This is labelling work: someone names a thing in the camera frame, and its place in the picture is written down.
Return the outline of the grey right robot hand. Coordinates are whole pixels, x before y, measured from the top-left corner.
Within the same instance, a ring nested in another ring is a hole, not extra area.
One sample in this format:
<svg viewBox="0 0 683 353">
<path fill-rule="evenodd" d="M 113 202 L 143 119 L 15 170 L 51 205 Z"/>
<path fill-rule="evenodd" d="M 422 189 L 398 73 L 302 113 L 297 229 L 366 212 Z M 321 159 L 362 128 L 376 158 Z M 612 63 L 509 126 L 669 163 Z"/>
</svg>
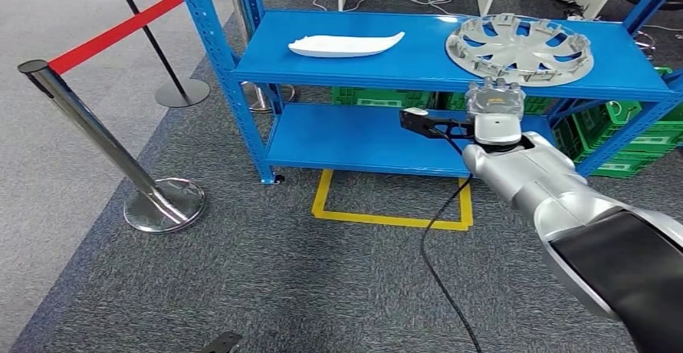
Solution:
<svg viewBox="0 0 683 353">
<path fill-rule="evenodd" d="M 466 117 L 474 120 L 480 114 L 509 114 L 521 121 L 524 116 L 526 93 L 517 82 L 485 77 L 482 82 L 471 81 L 465 93 Z"/>
</svg>

